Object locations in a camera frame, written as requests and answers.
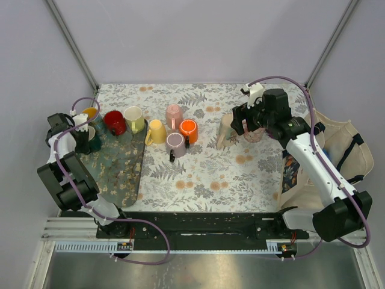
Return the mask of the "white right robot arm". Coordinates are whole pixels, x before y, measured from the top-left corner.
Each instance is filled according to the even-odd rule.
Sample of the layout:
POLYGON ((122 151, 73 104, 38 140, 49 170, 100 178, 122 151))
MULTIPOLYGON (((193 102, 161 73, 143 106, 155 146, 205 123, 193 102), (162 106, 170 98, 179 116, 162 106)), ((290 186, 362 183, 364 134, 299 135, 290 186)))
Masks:
POLYGON ((321 210, 290 207, 281 210, 282 218, 274 222, 275 234, 288 238, 296 229, 312 231, 327 242, 341 240, 356 230, 367 228, 372 206, 367 191, 358 192, 335 168, 317 144, 313 132, 302 117, 294 117, 288 95, 283 89, 253 89, 241 92, 248 101, 232 109, 231 127, 238 135, 247 129, 269 130, 290 155, 302 166, 318 189, 321 210))

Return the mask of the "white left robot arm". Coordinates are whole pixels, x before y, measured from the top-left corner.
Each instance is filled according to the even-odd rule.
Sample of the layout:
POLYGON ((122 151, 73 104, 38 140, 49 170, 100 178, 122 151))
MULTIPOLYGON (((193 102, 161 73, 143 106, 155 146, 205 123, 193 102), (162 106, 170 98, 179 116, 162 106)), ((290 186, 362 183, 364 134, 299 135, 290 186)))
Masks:
POLYGON ((86 120, 85 114, 72 117, 56 113, 48 117, 51 128, 46 144, 50 157, 37 174, 61 211, 86 213, 94 218, 100 231, 123 238, 130 233, 131 224, 117 205, 100 195, 96 181, 78 156, 101 149, 101 140, 92 126, 74 129, 86 120))

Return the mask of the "red mug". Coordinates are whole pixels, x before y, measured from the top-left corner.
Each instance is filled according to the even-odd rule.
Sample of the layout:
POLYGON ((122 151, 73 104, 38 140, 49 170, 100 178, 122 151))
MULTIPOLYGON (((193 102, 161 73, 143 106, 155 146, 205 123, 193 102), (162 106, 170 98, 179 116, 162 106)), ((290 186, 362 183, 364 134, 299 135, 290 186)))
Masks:
POLYGON ((122 135, 126 132, 126 122, 121 112, 112 110, 103 117, 103 122, 108 131, 114 135, 122 135))

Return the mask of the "lilac mug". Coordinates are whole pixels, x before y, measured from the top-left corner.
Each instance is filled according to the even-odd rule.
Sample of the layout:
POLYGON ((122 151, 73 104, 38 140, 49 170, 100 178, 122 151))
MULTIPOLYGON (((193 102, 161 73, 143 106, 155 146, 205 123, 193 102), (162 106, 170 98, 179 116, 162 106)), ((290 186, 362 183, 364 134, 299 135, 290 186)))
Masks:
POLYGON ((183 157, 186 154, 185 137, 178 133, 173 132, 166 138, 166 148, 170 162, 174 162, 175 159, 183 157))

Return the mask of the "orange mug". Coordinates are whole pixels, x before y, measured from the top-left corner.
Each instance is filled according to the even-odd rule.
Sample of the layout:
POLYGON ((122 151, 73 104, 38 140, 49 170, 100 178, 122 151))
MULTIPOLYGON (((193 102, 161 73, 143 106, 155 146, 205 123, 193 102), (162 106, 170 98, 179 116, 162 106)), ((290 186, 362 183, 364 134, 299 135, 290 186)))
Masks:
POLYGON ((199 127, 195 120, 185 119, 179 125, 179 131, 185 138, 185 146, 189 148, 199 137, 199 127))

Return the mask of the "blue floral mug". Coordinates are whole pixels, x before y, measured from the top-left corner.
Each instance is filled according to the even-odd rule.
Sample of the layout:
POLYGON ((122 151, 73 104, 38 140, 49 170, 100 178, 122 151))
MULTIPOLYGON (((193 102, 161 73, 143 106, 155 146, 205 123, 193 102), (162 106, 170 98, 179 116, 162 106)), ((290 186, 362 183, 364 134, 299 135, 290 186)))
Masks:
POLYGON ((88 116, 88 120, 94 117, 93 121, 91 121, 89 125, 91 125, 98 134, 103 134, 105 132, 105 125, 102 116, 97 112, 97 108, 86 108, 82 111, 82 113, 85 113, 88 116))

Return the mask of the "light green faceted mug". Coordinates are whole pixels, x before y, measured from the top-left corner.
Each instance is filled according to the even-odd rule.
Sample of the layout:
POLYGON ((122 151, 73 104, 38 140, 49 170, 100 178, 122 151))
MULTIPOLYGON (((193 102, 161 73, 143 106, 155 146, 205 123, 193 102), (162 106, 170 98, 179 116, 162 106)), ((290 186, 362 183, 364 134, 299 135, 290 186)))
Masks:
POLYGON ((137 134, 145 128, 145 120, 141 108, 137 106, 128 107, 125 109, 123 117, 133 134, 137 134))

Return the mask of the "dark teal mug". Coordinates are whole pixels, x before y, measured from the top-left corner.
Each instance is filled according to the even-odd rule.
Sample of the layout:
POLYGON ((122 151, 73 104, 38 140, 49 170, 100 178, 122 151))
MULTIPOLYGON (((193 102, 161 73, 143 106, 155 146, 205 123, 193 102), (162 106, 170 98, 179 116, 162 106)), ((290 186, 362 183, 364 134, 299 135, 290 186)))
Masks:
POLYGON ((97 152, 102 148, 102 142, 92 126, 88 126, 88 145, 90 152, 97 152))

